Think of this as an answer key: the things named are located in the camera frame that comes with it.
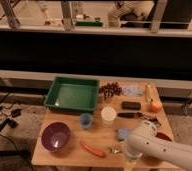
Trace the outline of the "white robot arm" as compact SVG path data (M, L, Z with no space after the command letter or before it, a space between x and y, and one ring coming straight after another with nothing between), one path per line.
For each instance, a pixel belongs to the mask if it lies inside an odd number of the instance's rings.
M148 120L133 128L122 143L124 155L131 161L143 154L192 171L192 146L156 137L157 127Z

